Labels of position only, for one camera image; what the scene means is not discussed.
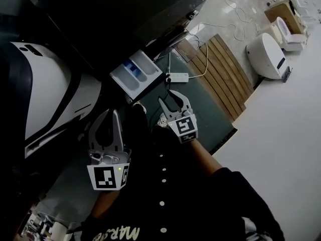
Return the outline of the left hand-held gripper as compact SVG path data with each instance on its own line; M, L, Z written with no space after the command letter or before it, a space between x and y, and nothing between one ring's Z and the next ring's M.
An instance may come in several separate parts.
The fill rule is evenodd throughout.
M122 189L127 182L131 150L123 151L122 125L116 109L106 110L95 120L88 132L88 142L91 164L87 169L93 189ZM103 152L110 145L115 151Z

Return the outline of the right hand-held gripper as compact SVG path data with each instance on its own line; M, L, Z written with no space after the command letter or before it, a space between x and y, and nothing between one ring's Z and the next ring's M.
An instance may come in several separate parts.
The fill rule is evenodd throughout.
M175 90L169 90L169 95L173 98L180 110L173 111L169 108L166 101L159 97L158 102L163 110L168 127L177 136L181 144L190 142L198 138L198 127L195 114L192 114L191 104L189 99ZM188 115L179 119L175 119L179 114Z

